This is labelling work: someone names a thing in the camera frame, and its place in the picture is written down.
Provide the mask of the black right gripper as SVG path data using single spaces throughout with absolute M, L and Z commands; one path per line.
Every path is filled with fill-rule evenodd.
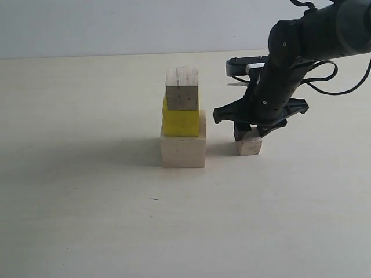
M 250 78 L 242 98 L 223 107 L 215 108 L 215 123 L 224 120 L 234 122 L 235 141 L 242 141 L 257 125 L 261 138 L 287 125 L 287 118 L 304 114 L 309 106 L 304 99 L 292 98 L 309 71 L 309 63 L 292 68 L 279 68 L 268 58 L 256 78 Z

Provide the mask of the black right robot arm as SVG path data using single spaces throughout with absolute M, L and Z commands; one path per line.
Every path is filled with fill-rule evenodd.
M 234 124 L 241 141 L 253 128 L 261 137 L 286 126 L 287 119 L 308 110 L 306 100 L 293 93 L 313 86 L 307 73 L 337 58 L 370 52 L 370 2 L 332 1 L 318 9 L 306 2 L 298 19 L 280 20 L 268 36 L 266 56 L 236 57 L 226 62 L 227 76 L 246 84 L 245 94 L 215 108 L 215 123 Z

